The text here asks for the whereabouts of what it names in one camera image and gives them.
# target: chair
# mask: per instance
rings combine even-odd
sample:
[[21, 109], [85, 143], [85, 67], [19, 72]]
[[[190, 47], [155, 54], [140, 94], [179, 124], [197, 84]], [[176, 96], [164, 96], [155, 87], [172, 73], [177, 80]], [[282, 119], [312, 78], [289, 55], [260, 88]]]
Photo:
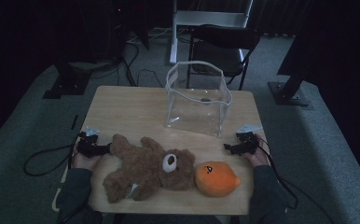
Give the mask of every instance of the chair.
[[[242, 74], [239, 91], [242, 90], [249, 57], [256, 48], [260, 34], [249, 28], [224, 27], [204, 24], [191, 31], [189, 45], [189, 61], [204, 61], [211, 63], [223, 71], [224, 77], [232, 80]], [[242, 59], [240, 49], [246, 49], [247, 54]], [[209, 71], [197, 64], [187, 71], [187, 88], [191, 74], [209, 75]]]

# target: clear plastic bag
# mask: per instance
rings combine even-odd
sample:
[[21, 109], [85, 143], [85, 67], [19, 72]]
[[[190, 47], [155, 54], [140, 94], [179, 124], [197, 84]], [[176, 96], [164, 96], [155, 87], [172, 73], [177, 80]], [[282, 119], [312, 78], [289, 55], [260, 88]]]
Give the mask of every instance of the clear plastic bag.
[[[191, 75], [193, 66], [207, 75]], [[232, 103], [223, 72], [206, 62], [179, 62], [166, 77], [168, 92], [166, 126], [221, 137], [221, 128]]]

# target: handheld controller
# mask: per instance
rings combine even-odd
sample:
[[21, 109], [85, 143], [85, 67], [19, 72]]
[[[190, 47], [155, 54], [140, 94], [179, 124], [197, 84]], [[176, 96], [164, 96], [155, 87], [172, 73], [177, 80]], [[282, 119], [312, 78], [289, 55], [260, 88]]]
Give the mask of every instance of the handheld controller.
[[230, 154], [242, 155], [243, 153], [255, 154], [256, 149], [258, 148], [258, 139], [256, 136], [250, 133], [236, 133], [237, 138], [241, 141], [240, 144], [231, 146], [229, 144], [224, 144], [224, 148], [230, 151]]
[[92, 158], [94, 156], [110, 153], [110, 144], [107, 146], [96, 145], [96, 142], [98, 141], [98, 135], [94, 134], [87, 136], [86, 133], [82, 132], [78, 136], [80, 137], [80, 140], [78, 142], [77, 150], [84, 156]]

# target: brown teddy bear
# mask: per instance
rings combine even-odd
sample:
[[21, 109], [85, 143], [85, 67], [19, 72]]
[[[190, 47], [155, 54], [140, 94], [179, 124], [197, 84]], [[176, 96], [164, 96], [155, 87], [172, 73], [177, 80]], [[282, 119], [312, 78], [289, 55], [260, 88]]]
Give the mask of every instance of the brown teddy bear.
[[110, 152], [122, 159], [122, 166], [104, 179], [110, 203], [130, 194], [135, 201], [142, 201], [158, 188], [186, 190], [193, 186], [195, 156], [188, 149], [165, 151], [149, 137], [140, 142], [142, 146], [137, 147], [121, 134], [113, 136]]

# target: teddy bear nose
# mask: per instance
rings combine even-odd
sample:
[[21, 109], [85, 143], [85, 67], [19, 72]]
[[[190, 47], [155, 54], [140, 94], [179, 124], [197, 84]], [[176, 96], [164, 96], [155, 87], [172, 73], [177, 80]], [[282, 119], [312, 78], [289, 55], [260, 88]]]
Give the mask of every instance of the teddy bear nose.
[[175, 170], [177, 166], [177, 158], [174, 154], [168, 154], [163, 158], [162, 169], [166, 173], [170, 173]]

